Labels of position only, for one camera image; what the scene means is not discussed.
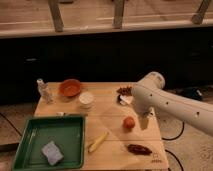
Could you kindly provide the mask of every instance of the bottle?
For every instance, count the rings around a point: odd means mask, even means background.
[[[38,91],[41,95],[41,98],[44,99],[47,104],[53,102],[52,93],[46,83],[42,79],[37,79]]]

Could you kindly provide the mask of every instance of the wooden table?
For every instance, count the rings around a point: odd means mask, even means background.
[[[85,154],[81,170],[143,170],[167,169],[168,160],[155,116],[149,117],[147,129],[141,129],[138,115],[131,106],[117,103],[116,90],[131,86],[133,83],[83,83],[83,90],[94,95],[93,106],[83,109],[79,106],[78,96],[61,97],[58,94],[59,83],[49,83],[54,103],[47,105],[40,99],[35,116],[54,116],[58,112],[86,113]],[[126,116],[133,116],[136,126],[132,131],[123,130],[122,122]],[[92,154],[87,148],[91,142],[108,131],[107,140]],[[150,156],[134,155],[126,150],[125,145],[141,144],[150,148]]]

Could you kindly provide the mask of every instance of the wall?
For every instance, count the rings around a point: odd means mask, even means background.
[[[0,39],[0,103],[37,100],[36,79],[138,81],[166,88],[213,83],[213,27]]]

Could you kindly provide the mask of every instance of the brown food item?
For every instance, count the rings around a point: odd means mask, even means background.
[[[132,93],[131,93],[131,89],[132,87],[131,86],[127,86],[127,87],[121,87],[117,90],[117,92],[123,96],[131,96]]]
[[[129,152],[137,155],[149,155],[152,153],[152,151],[149,148],[138,144],[129,144],[127,146],[127,149]]]
[[[135,121],[133,117],[128,116],[123,120],[123,127],[127,129],[132,129],[135,127]]]

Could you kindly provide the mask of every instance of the sausage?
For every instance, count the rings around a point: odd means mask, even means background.
[[[138,144],[129,144],[127,146],[127,149],[129,152],[134,153],[136,155],[149,155],[152,153],[149,148]]]

